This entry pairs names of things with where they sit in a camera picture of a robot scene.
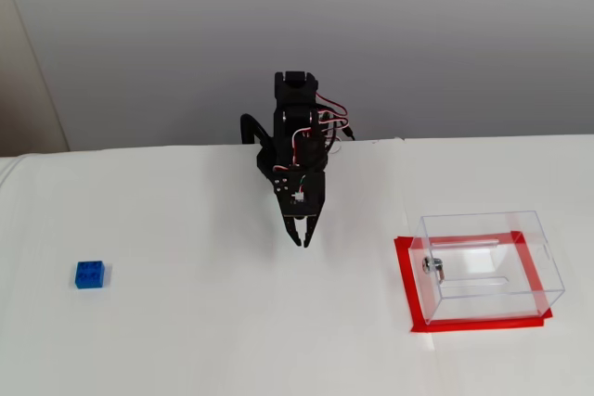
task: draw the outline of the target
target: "acrylic box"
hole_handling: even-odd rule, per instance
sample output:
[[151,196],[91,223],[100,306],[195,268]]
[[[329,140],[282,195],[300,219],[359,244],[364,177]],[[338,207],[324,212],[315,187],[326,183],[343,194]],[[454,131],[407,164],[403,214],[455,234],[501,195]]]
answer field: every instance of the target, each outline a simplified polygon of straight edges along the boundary
[[543,316],[565,290],[534,211],[422,217],[409,256],[428,325]]

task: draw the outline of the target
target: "gray wall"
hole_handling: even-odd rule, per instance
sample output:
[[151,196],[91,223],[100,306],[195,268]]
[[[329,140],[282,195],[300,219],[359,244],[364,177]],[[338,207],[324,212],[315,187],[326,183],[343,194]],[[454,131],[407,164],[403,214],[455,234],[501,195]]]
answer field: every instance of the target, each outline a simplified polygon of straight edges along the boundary
[[17,2],[74,149],[236,143],[276,70],[360,138],[594,128],[594,0]]
[[0,157],[68,150],[13,0],[0,0]]

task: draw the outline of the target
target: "white table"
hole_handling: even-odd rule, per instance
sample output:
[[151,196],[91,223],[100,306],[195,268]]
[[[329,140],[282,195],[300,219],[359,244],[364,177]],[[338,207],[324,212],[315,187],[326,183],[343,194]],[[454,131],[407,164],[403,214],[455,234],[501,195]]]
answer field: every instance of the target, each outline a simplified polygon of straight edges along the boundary
[[448,395],[593,394],[594,136],[407,140],[421,215],[535,210],[566,292],[544,328],[433,336]]
[[[343,144],[309,249],[257,150],[23,160],[0,188],[0,394],[591,394],[593,137]],[[393,238],[526,209],[567,288],[553,319],[410,334]],[[73,286],[82,260],[109,266],[104,289]]]

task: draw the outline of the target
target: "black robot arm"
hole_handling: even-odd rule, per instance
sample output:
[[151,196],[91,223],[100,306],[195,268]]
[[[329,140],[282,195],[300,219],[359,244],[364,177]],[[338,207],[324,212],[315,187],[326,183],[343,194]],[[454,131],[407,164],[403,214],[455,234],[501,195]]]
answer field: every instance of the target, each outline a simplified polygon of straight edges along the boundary
[[260,140],[262,150],[256,158],[260,171],[272,183],[287,232],[301,246],[295,219],[306,218],[303,245],[307,248],[316,229],[326,199],[329,150],[337,129],[353,137],[344,113],[318,104],[317,80],[311,73],[287,71],[275,75],[274,135],[271,138],[251,115],[242,115],[241,141]]

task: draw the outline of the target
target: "lego brick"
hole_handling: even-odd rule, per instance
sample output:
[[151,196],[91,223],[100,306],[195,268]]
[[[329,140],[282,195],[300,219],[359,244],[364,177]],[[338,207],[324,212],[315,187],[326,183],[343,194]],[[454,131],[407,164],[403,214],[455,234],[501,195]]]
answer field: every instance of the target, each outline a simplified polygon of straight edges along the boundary
[[78,262],[74,283],[79,289],[103,287],[105,265],[103,262]]

